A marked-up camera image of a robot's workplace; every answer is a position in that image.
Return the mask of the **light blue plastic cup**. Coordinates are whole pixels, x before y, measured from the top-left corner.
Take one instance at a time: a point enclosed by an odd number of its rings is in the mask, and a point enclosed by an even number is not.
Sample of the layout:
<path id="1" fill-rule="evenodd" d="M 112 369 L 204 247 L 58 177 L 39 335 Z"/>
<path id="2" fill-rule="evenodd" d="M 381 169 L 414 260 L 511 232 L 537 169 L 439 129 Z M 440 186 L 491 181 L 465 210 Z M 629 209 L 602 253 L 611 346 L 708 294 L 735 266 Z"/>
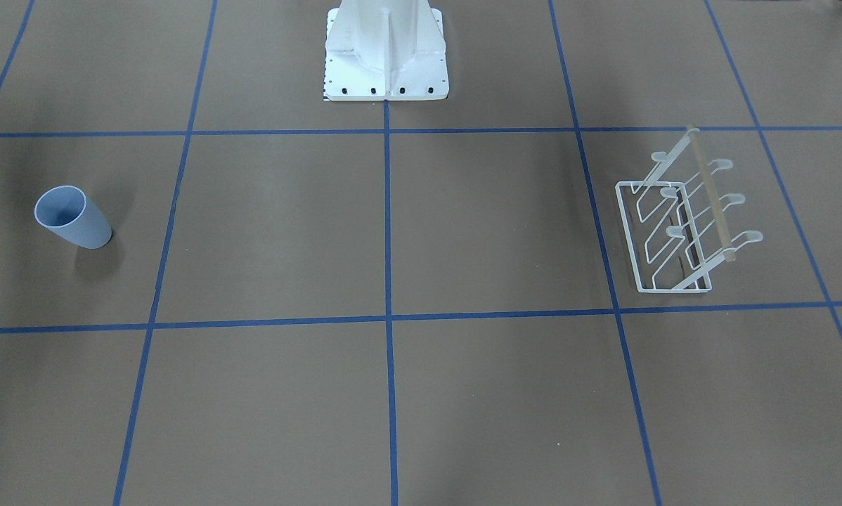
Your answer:
<path id="1" fill-rule="evenodd" d="M 34 217 L 43 228 L 83 249 L 100 249 L 112 239 L 106 215 L 76 186 L 57 186 L 42 193 L 34 205 Z"/>

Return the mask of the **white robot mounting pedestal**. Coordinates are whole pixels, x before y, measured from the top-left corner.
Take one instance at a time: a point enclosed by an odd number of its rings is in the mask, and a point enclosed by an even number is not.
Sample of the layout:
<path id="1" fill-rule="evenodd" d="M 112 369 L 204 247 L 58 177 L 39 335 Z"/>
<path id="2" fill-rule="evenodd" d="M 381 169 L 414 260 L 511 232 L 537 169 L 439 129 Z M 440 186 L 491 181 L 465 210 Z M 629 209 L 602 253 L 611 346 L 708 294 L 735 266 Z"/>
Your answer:
<path id="1" fill-rule="evenodd" d="M 443 13 L 427 1 L 343 1 L 325 17 L 323 98 L 444 100 Z"/>

